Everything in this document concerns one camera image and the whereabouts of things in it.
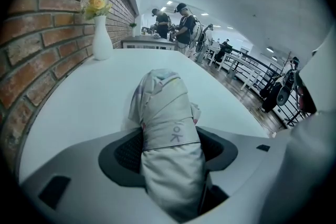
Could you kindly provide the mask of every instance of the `flower arrangement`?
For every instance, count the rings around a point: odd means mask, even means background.
[[[88,0],[80,3],[81,13],[84,15],[85,20],[91,20],[96,16],[106,15],[112,4],[107,4],[106,0]]]

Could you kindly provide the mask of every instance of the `black mesh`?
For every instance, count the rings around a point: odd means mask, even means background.
[[[211,159],[217,157],[224,150],[221,143],[211,139],[210,137],[198,132],[199,139],[201,140],[202,150],[205,156],[205,161],[210,161]]]
[[[143,145],[142,132],[120,145],[114,152],[117,162],[135,173],[140,172]]]

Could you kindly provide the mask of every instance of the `gray table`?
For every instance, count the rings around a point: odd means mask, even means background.
[[[128,37],[121,41],[122,47],[124,49],[127,48],[147,48],[147,49],[160,49],[165,48],[167,50],[173,50],[175,47],[175,43],[164,39],[159,38],[155,39],[153,36],[150,35],[141,35],[135,37]]]

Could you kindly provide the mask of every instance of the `brick wall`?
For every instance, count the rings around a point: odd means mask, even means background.
[[[107,30],[114,48],[131,35],[128,0],[108,0]],[[0,147],[17,175],[23,141],[46,99],[92,55],[94,22],[80,0],[14,0],[0,31]]]

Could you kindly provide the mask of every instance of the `potted plant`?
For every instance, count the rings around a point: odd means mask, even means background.
[[[106,15],[112,4],[107,0],[88,0],[81,2],[81,13],[86,20],[94,19],[94,37],[92,41],[93,56],[97,60],[106,60],[113,51],[112,41],[106,30]]]
[[[132,27],[132,37],[135,37],[135,27],[137,26],[136,23],[130,23],[130,27]]]

